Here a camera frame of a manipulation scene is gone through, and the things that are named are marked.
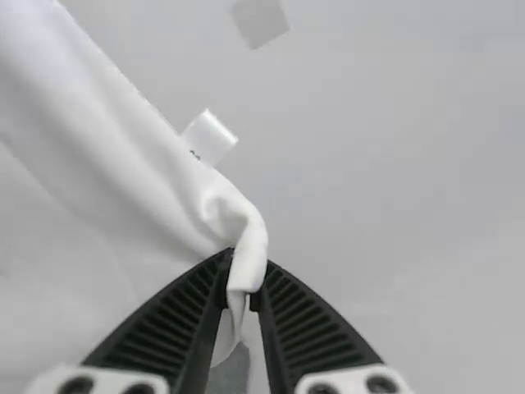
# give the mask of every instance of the white surface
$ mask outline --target white surface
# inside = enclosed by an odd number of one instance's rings
[[[78,377],[90,378],[94,383],[89,394],[125,393],[138,384],[147,384],[153,394],[169,393],[166,381],[157,375],[61,365],[36,377],[25,394],[57,394],[63,385]]]
[[[176,129],[235,131],[271,257],[414,391],[522,386],[523,1],[285,0],[255,52],[225,2],[65,4]]]
[[[299,380],[295,394],[311,394],[310,389],[317,385],[328,385],[339,394],[370,394],[368,379],[374,377],[382,377],[394,383],[395,394],[415,394],[399,373],[383,364],[309,373]]]
[[[263,281],[257,209],[55,2],[0,2],[0,392],[81,361],[131,312],[235,246],[213,362]]]

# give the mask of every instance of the white label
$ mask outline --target white label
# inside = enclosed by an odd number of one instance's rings
[[[209,110],[196,117],[181,137],[198,160],[212,167],[239,141]]]

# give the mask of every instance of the white cloth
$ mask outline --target white cloth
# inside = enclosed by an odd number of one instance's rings
[[[233,245],[214,364],[263,280],[260,214],[60,4],[0,1],[0,392],[82,360],[162,286]]]

